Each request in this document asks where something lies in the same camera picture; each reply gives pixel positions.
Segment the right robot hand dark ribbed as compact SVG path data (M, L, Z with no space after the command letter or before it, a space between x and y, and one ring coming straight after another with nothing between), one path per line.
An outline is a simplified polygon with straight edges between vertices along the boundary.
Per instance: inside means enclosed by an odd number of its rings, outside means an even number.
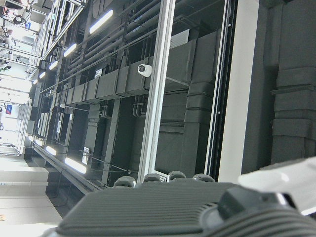
M173 171L87 194L46 237L313 237L316 159L275 163L236 183Z

